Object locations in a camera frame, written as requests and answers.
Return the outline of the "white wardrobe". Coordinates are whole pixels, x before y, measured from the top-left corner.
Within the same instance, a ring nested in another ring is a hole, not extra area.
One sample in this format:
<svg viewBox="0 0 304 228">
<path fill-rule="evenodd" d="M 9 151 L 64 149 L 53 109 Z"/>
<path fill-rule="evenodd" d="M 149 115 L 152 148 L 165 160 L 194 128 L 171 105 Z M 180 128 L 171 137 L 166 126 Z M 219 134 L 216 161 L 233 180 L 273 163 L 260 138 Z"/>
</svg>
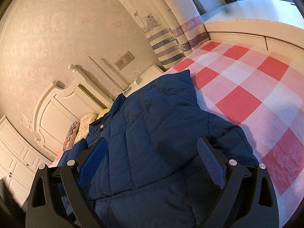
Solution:
<svg viewBox="0 0 304 228">
<path fill-rule="evenodd" d="M 50 165 L 51 161 L 28 144 L 6 116 L 1 118 L 0 146 L 1 178 L 22 206 L 29 196 L 38 167 Z"/>
</svg>

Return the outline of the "navy blue puffer jacket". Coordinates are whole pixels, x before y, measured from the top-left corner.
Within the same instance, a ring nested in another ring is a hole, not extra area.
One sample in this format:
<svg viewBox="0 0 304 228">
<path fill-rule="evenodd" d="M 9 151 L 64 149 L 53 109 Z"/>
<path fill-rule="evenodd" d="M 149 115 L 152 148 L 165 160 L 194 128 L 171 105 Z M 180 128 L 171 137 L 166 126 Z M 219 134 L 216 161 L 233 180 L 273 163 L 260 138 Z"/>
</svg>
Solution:
<svg viewBox="0 0 304 228">
<path fill-rule="evenodd" d="M 200 108 L 185 70 L 119 95 L 60 164 L 104 138 L 106 156 L 85 194 L 107 227 L 198 227 L 220 192 L 198 154 L 200 137 L 228 159 L 258 164 L 239 126 Z"/>
</svg>

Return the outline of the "colourful patterned pillow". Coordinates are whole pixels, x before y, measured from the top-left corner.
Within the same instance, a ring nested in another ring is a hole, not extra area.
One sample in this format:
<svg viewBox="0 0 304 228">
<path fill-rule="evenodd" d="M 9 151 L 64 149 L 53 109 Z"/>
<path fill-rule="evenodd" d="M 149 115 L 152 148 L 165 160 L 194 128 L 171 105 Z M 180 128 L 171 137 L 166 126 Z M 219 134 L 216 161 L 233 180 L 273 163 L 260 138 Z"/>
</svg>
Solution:
<svg viewBox="0 0 304 228">
<path fill-rule="evenodd" d="M 79 129 L 79 121 L 73 122 L 67 132 L 67 136 L 63 143 L 63 149 L 62 149 L 63 152 L 72 149 L 78 133 L 78 129 Z"/>
</svg>

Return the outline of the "wall switch stickers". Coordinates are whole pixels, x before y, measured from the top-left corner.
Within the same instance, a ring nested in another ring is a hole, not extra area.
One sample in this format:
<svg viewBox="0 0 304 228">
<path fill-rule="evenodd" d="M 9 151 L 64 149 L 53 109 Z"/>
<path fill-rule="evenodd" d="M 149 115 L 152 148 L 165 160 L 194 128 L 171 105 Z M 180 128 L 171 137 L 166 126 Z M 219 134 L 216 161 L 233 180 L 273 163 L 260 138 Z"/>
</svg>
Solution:
<svg viewBox="0 0 304 228">
<path fill-rule="evenodd" d="M 22 123 L 30 133 L 33 133 L 32 122 L 25 114 L 22 114 Z"/>
</svg>

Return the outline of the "wall socket panel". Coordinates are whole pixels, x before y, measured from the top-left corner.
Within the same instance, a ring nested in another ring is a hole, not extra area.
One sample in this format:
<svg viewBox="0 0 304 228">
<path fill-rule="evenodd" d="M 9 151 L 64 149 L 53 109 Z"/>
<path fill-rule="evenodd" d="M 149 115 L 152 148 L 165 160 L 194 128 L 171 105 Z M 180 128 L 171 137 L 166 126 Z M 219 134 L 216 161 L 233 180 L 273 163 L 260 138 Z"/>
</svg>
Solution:
<svg viewBox="0 0 304 228">
<path fill-rule="evenodd" d="M 116 62 L 115 62 L 115 66 L 119 69 L 122 70 L 123 68 L 125 68 L 129 63 L 131 63 L 134 60 L 134 56 L 132 55 L 132 53 L 130 51 L 126 52 L 121 58 L 119 58 Z"/>
</svg>

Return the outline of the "white wooden headboard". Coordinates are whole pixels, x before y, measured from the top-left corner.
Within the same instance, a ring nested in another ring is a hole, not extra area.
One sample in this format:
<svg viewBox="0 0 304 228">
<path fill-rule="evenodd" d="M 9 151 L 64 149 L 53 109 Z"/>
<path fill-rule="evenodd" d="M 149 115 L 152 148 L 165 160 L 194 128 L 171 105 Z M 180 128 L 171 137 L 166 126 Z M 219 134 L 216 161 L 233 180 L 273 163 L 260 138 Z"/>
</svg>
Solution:
<svg viewBox="0 0 304 228">
<path fill-rule="evenodd" d="M 89 113 L 100 113 L 110 108 L 113 101 L 81 68 L 69 65 L 73 82 L 65 89 L 54 80 L 40 96 L 33 116 L 35 142 L 51 158 L 62 152 L 70 125 Z"/>
</svg>

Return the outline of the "yellow pillow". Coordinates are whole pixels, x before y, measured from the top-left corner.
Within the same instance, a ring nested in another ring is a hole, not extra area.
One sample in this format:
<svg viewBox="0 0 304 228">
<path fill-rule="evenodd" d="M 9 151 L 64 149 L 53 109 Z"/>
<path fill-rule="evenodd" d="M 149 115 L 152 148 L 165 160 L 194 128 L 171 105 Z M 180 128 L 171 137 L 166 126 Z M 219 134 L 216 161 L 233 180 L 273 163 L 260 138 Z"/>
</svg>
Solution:
<svg viewBox="0 0 304 228">
<path fill-rule="evenodd" d="M 98 114 L 96 120 L 99 120 L 100 118 L 102 118 L 104 115 L 106 115 L 108 112 L 110 111 L 110 109 L 103 109 L 100 111 L 100 113 Z"/>
</svg>

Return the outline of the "white window bench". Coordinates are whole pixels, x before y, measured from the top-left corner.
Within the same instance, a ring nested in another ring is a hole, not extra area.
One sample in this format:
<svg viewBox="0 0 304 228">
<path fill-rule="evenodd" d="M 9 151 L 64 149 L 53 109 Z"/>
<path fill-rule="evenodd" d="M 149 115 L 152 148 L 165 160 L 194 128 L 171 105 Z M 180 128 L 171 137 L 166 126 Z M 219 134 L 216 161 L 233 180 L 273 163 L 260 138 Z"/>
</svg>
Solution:
<svg viewBox="0 0 304 228">
<path fill-rule="evenodd" d="M 280 0 L 245 0 L 223 5 L 201 16 L 211 34 L 233 33 L 264 38 L 265 47 L 303 65 L 303 17 Z"/>
</svg>

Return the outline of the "white nightstand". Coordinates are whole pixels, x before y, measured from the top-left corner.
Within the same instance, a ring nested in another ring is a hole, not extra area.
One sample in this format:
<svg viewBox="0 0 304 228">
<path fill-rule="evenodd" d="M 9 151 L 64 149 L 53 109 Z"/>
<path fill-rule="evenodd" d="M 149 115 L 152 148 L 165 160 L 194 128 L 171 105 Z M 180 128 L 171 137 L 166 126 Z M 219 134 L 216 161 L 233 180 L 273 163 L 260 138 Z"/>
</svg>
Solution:
<svg viewBox="0 0 304 228">
<path fill-rule="evenodd" d="M 135 91 L 131 92 L 131 94 L 136 92 L 140 88 L 144 87 L 145 85 L 149 84 L 153 80 L 157 79 L 158 77 L 162 76 L 164 74 L 164 71 L 157 65 L 152 65 L 145 72 L 143 72 L 143 74 L 144 74 L 143 81 L 141 82 L 139 87 L 135 88 Z"/>
</svg>

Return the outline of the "red white checkered bed cover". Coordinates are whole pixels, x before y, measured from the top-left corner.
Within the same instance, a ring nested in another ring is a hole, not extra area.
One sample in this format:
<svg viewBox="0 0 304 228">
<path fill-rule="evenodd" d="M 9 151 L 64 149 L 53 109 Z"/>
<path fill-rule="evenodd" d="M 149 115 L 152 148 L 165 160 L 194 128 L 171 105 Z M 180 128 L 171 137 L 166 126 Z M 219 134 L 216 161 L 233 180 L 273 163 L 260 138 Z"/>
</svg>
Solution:
<svg viewBox="0 0 304 228">
<path fill-rule="evenodd" d="M 165 75 L 190 72 L 200 108 L 239 126 L 275 187 L 283 227 L 303 199 L 303 66 L 240 44 L 205 43 Z"/>
</svg>

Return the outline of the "nautical print curtain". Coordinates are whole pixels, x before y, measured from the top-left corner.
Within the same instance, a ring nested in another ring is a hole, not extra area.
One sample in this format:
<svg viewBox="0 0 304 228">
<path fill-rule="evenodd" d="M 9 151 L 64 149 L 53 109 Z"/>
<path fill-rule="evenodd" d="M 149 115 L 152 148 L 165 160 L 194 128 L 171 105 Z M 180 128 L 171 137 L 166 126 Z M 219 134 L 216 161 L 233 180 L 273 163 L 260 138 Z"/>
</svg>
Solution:
<svg viewBox="0 0 304 228">
<path fill-rule="evenodd" d="M 192 0 L 119 0 L 146 36 L 164 69 L 209 40 Z"/>
</svg>

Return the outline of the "cream floral pillow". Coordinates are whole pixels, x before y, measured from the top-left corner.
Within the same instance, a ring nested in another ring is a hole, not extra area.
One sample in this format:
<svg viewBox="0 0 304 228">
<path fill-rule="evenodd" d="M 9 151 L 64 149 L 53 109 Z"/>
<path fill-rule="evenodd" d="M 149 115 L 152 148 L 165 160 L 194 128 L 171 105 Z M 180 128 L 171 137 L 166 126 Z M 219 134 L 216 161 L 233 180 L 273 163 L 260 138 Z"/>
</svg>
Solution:
<svg viewBox="0 0 304 228">
<path fill-rule="evenodd" d="M 78 132 L 74 141 L 75 144 L 81 139 L 86 138 L 89 133 L 89 125 L 96 120 L 97 116 L 98 114 L 96 113 L 89 113 L 80 119 Z"/>
</svg>

